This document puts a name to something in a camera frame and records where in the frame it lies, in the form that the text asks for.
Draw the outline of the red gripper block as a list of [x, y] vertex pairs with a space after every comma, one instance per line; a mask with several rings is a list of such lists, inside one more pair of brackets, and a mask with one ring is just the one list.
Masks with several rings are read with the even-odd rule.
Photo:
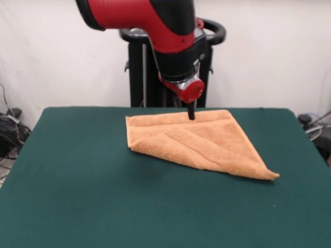
[[195, 108], [198, 98], [202, 95], [205, 85], [200, 79], [189, 79], [182, 82], [169, 82], [164, 79], [161, 82], [171, 91], [173, 91], [187, 106], [188, 118], [195, 120]]

